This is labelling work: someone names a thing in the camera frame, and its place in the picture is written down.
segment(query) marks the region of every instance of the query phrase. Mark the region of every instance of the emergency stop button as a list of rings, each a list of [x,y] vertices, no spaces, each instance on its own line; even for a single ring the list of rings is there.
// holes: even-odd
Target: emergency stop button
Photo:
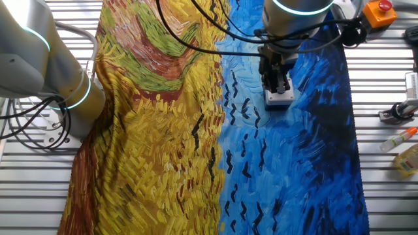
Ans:
[[[388,0],[381,0],[379,3],[379,10],[382,12],[387,12],[392,9],[392,3]]]

